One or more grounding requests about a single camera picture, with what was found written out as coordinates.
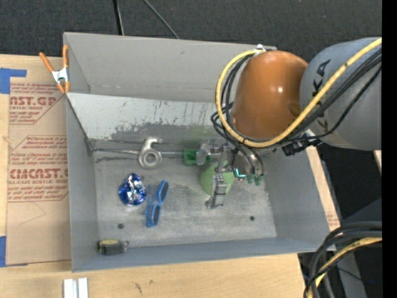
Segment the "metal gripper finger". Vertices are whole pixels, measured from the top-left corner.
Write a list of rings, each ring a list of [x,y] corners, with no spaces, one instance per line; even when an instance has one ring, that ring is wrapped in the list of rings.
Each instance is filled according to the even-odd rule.
[[[226,196],[226,183],[222,174],[215,174],[210,183],[210,197],[205,202],[208,209],[214,209],[224,205]]]
[[[203,142],[196,152],[196,164],[204,165],[207,162],[215,162],[220,157],[220,144],[214,141]]]

